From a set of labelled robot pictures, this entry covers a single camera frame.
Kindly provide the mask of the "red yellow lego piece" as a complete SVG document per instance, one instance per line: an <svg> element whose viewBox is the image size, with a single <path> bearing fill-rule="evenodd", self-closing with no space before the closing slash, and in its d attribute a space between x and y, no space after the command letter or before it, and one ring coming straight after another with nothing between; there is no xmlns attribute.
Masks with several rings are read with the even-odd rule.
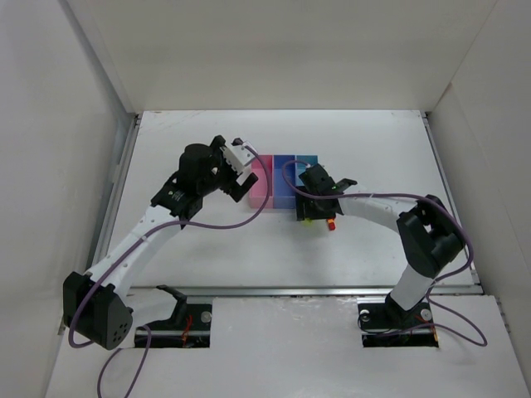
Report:
<svg viewBox="0 0 531 398"><path fill-rule="evenodd" d="M327 226L328 226L330 231L335 231L336 230L335 219L328 219L327 220Z"/></svg>

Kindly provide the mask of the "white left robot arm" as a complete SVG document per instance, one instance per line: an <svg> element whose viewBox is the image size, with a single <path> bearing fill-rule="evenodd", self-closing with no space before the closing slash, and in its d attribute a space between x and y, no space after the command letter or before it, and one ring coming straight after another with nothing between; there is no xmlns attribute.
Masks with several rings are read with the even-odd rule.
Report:
<svg viewBox="0 0 531 398"><path fill-rule="evenodd" d="M63 283L63 322L73 348L119 346L130 331L158 321L176 321L186 297L165 285L133 296L129 290L153 257L186 226L215 191L239 202L257 182L250 166L259 157L248 143L218 135L210 144L186 146L174 172L151 199L139 222L100 262Z"/></svg>

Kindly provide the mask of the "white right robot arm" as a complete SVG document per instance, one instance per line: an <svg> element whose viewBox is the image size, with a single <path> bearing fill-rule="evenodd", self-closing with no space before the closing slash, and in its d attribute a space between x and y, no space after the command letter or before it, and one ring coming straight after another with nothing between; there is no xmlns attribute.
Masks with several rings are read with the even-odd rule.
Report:
<svg viewBox="0 0 531 398"><path fill-rule="evenodd" d="M368 331L416 326L415 316L441 271L469 243L438 197L360 191L351 179L335 181L318 163L304 165L295 189L298 220L353 216L397 233L407 266L383 303L360 311Z"/></svg>

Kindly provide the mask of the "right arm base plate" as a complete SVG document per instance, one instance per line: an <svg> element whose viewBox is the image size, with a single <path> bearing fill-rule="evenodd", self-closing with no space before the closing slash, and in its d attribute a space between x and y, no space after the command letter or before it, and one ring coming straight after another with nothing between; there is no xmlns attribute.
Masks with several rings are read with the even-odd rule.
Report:
<svg viewBox="0 0 531 398"><path fill-rule="evenodd" d="M431 307L426 302L420 302L412 311L396 318L387 311L385 303L358 304L358 328L364 348L438 348L432 320Z"/></svg>

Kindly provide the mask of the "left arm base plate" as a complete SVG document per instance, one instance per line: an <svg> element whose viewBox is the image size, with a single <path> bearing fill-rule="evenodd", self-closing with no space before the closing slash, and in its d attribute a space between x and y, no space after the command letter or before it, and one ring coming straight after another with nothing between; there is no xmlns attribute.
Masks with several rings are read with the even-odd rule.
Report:
<svg viewBox="0 0 531 398"><path fill-rule="evenodd" d="M136 348L210 347L212 304L190 303L167 285L128 296Z"/></svg>

